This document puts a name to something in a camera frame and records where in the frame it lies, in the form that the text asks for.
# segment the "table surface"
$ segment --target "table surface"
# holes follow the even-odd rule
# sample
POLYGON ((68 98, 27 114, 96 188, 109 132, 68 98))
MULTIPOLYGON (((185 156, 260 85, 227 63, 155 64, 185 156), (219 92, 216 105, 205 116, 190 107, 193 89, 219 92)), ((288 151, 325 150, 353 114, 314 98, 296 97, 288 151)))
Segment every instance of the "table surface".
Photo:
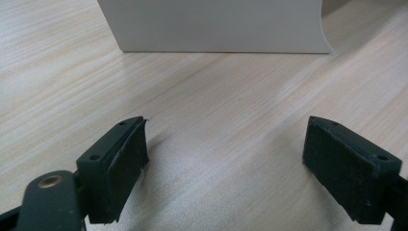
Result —
POLYGON ((0 213, 144 116, 151 161, 119 223, 89 230, 389 230, 351 221, 301 156, 321 116, 408 161, 408 2, 322 14, 330 55, 124 54, 96 0, 1 0, 0 213))

